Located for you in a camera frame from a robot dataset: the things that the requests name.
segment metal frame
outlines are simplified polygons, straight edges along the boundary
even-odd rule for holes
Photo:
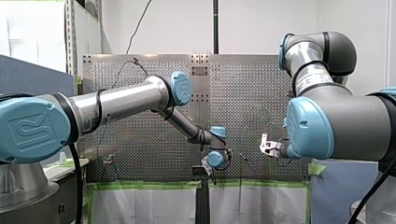
[[[65,0],[67,73],[72,76],[77,75],[77,40],[74,4],[75,0]]]

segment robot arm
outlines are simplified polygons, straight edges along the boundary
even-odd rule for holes
[[[190,143],[209,146],[209,153],[205,162],[210,167],[218,169],[231,161],[231,153],[227,150],[225,128],[212,126],[210,131],[194,125],[189,118],[176,108],[167,108],[160,115],[168,120],[176,129],[183,133]]]
[[[389,90],[353,96],[344,87],[356,50],[336,32],[287,35],[279,65],[292,77],[282,157],[388,161],[395,155],[396,107]]]
[[[197,137],[201,128],[177,109],[169,114],[170,108],[186,105],[190,98],[189,78],[175,72],[169,79],[152,76],[141,84],[70,98],[55,93],[5,100],[0,102],[0,162],[42,161],[100,125],[150,109],[169,116],[169,121],[192,143],[218,146],[216,150],[224,148],[225,135],[203,131],[205,141],[200,141]]]

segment screw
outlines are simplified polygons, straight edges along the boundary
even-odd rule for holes
[[[65,211],[66,211],[66,204],[65,203],[60,203],[59,204],[59,214],[62,214]]]

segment blue joint cap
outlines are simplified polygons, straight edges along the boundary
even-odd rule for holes
[[[297,97],[289,102],[287,124],[290,146],[288,156],[326,160],[334,151],[332,125],[313,100]]]
[[[182,106],[189,103],[192,86],[189,77],[183,72],[174,72],[171,76],[171,92],[176,105]]]
[[[69,139],[70,121],[64,111],[35,97],[0,103],[0,161],[43,161]]]
[[[214,135],[222,138],[227,137],[227,130],[224,127],[221,126],[212,126],[210,127],[210,132],[213,133]]]
[[[224,163],[224,157],[217,151],[211,151],[207,155],[207,164],[211,167],[218,168]]]
[[[396,94],[396,87],[386,87],[381,90],[381,92],[387,93],[387,94]]]

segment metal pole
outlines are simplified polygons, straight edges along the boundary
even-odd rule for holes
[[[219,0],[213,0],[213,53],[219,54]]]

